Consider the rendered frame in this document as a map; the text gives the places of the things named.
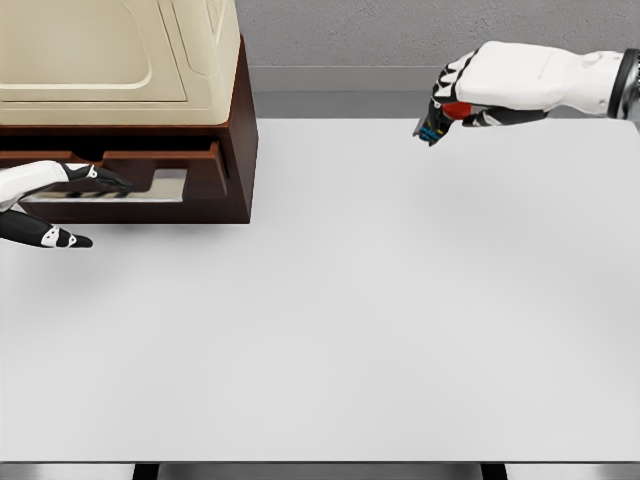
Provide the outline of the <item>black switch with red button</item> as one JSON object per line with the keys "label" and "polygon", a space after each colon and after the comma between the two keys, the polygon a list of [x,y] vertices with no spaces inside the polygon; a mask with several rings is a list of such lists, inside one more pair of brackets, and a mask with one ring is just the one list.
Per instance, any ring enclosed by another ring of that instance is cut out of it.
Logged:
{"label": "black switch with red button", "polygon": [[433,146],[448,133],[455,121],[464,120],[471,113],[472,106],[468,103],[440,104],[431,101],[427,112],[418,121],[412,136],[426,142],[429,146]]}

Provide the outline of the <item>cream plastic appliance box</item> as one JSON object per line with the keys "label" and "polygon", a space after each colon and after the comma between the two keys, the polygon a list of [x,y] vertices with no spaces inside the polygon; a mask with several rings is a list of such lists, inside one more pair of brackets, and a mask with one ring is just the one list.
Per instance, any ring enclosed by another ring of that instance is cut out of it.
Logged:
{"label": "cream plastic appliance box", "polygon": [[235,0],[0,0],[0,126],[216,125]]}

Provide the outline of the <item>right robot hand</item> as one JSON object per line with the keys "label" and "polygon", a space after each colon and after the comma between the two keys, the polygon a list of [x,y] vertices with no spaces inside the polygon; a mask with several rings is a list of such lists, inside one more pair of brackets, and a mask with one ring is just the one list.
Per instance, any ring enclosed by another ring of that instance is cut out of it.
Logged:
{"label": "right robot hand", "polygon": [[543,120],[563,104],[558,49],[489,41],[447,64],[433,86],[430,101],[464,102],[472,113],[465,127],[510,126]]}

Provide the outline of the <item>brown wooden cabinet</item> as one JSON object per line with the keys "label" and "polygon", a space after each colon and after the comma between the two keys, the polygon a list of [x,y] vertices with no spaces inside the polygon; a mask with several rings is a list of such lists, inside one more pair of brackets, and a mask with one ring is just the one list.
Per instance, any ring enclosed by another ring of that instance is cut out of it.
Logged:
{"label": "brown wooden cabinet", "polygon": [[216,125],[0,126],[0,172],[53,160],[96,165],[107,150],[201,149],[218,143],[227,194],[218,200],[181,205],[27,205],[13,209],[45,220],[97,224],[246,224],[250,221],[258,150],[258,127],[244,39],[241,44],[230,112]]}

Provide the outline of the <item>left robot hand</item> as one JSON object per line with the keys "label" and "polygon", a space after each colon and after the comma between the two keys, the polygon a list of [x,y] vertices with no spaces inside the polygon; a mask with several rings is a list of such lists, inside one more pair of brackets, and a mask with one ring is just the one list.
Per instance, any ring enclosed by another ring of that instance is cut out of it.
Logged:
{"label": "left robot hand", "polygon": [[0,172],[0,239],[39,248],[91,248],[90,238],[13,209],[19,200],[56,183],[83,179],[125,190],[133,186],[117,173],[84,163],[42,160]]}

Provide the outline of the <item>brown drawer with metal handle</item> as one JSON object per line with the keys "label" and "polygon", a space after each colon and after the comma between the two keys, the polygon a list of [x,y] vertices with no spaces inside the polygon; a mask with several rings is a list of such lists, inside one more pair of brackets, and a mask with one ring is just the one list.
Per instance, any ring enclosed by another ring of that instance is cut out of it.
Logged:
{"label": "brown drawer with metal handle", "polygon": [[56,183],[25,195],[27,205],[181,205],[191,200],[218,200],[227,194],[223,162],[218,143],[201,149],[107,150],[98,167],[132,182],[124,189],[83,179]]}

